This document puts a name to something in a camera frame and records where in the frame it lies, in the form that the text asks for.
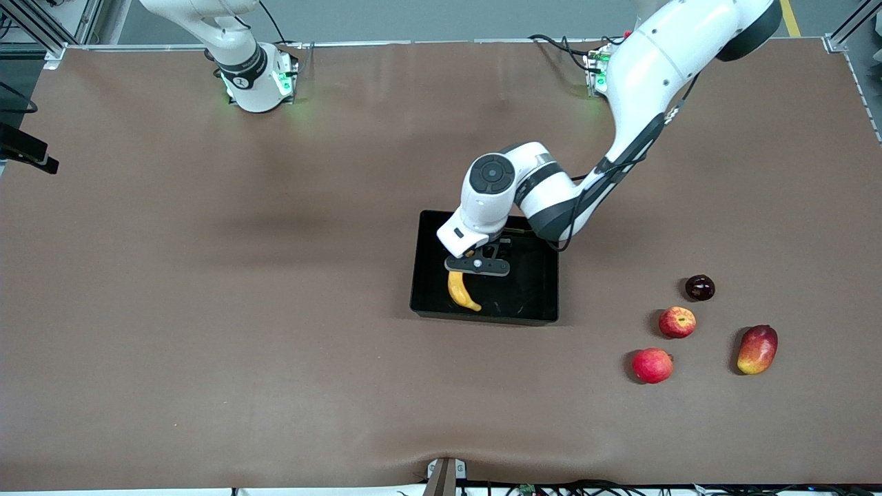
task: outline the yellow banana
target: yellow banana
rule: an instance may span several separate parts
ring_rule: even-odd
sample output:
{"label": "yellow banana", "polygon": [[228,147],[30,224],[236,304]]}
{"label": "yellow banana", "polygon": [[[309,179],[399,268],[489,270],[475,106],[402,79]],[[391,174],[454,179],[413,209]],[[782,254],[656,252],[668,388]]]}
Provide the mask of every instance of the yellow banana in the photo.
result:
{"label": "yellow banana", "polygon": [[468,295],[466,285],[462,281],[461,272],[449,271],[447,273],[447,292],[450,293],[450,297],[453,298],[455,304],[475,312],[481,311],[481,306],[472,301],[472,297]]}

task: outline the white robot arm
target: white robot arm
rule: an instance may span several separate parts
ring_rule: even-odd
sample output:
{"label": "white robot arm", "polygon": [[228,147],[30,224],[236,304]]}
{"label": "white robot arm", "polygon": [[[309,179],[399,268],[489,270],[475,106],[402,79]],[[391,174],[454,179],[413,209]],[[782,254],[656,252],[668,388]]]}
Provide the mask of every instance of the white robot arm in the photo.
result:
{"label": "white robot arm", "polygon": [[779,0],[671,0],[617,47],[605,95],[616,123],[606,155],[575,184],[539,143],[479,157],[466,174],[460,207],[437,237],[459,258],[494,241],[517,205],[534,233],[569,243],[665,126],[665,111],[715,57],[736,60],[765,43],[781,23]]}
{"label": "white robot arm", "polygon": [[296,63],[270,43],[257,43],[237,16],[258,0],[141,0],[152,13],[189,31],[208,48],[230,97],[244,110],[266,112],[294,96]]}

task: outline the brown table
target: brown table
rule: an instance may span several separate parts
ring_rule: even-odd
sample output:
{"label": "brown table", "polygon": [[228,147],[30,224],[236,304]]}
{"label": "brown table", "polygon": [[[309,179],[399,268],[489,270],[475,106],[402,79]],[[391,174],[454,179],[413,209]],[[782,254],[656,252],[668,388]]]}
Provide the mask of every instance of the brown table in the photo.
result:
{"label": "brown table", "polygon": [[[418,215],[457,206],[475,157],[606,152],[559,53],[317,49],[296,104],[248,115],[198,52],[71,50],[34,99],[62,169],[0,180],[0,489],[401,484],[439,455],[472,479],[880,480],[882,151],[820,40],[704,72],[541,328],[407,302]],[[696,273],[717,296],[665,341]],[[738,376],[760,323],[778,357]],[[675,375],[639,385],[653,346]]]}

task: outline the black square bin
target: black square bin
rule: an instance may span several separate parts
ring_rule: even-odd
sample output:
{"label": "black square bin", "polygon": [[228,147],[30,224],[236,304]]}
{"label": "black square bin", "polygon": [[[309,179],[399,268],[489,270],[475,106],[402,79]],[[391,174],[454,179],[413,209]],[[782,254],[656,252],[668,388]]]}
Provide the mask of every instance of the black square bin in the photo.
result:
{"label": "black square bin", "polygon": [[466,289],[480,312],[456,305],[447,293],[449,253],[435,232],[452,212],[423,210],[416,240],[414,280],[410,309],[422,317],[462,319],[500,324],[545,325],[557,321],[557,252],[536,237],[524,217],[510,216],[505,232],[512,240],[505,260],[511,272],[505,277],[465,274]]}

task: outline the black device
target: black device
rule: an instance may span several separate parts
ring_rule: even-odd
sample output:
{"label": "black device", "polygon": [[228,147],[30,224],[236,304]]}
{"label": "black device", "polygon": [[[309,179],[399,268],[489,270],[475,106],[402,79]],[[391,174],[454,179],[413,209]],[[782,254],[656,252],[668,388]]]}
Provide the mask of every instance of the black device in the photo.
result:
{"label": "black device", "polygon": [[33,165],[49,174],[58,173],[58,161],[46,153],[46,143],[0,123],[0,160],[12,160]]}

